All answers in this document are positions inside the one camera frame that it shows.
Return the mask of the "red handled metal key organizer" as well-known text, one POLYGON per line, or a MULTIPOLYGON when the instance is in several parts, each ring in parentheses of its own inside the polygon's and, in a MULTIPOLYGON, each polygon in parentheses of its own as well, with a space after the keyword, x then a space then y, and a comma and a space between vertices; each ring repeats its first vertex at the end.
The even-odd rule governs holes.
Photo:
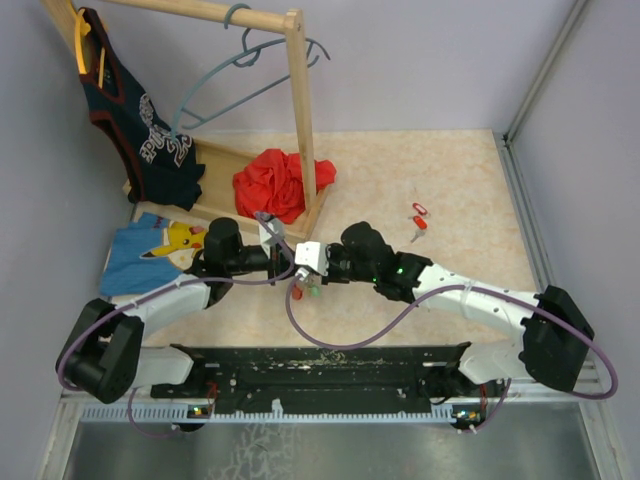
POLYGON ((302 300, 305 296, 314 297, 311 295, 311 292, 310 292, 310 287, 312 285, 317 285, 317 284, 296 281, 293 285, 293 289, 291 293, 292 299, 299 301, 299 300, 302 300))

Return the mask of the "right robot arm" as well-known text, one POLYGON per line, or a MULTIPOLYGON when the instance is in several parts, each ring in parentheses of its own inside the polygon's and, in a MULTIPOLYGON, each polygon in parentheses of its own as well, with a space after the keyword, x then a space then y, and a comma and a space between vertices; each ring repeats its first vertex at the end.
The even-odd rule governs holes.
POLYGON ((324 282, 366 282, 383 297, 449 311, 506 335, 465 347, 446 372, 448 387, 470 395, 481 383, 528 376, 556 391, 573 392, 594 331, 565 290, 541 293, 501 288, 456 274, 431 259, 394 250, 367 222, 349 226, 322 248, 324 282))

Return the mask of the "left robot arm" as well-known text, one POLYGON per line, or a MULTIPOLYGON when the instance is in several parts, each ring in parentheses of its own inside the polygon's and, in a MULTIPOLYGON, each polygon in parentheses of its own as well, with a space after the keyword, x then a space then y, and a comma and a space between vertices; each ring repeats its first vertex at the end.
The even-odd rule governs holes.
POLYGON ((104 404, 129 391, 174 385, 184 395, 201 394, 208 373, 195 354, 178 345, 146 347, 150 335, 220 302, 234 285, 252 285, 249 274, 262 272, 262 284, 291 276, 294 252, 285 242, 285 226, 259 213, 259 243, 246 245, 238 223, 213 220, 195 248, 191 266, 176 279, 127 302, 100 298, 82 309, 57 361, 64 389, 85 392, 104 404))

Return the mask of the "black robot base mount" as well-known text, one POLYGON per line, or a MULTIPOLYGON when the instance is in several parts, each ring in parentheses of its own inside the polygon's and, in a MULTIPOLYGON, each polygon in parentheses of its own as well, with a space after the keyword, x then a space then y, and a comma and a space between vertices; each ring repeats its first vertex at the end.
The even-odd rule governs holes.
POLYGON ((279 401, 293 414, 426 413, 441 399, 475 396, 459 372, 462 345, 357 350, 192 348, 184 385, 156 385, 154 399, 213 401, 216 413, 268 412, 279 401))

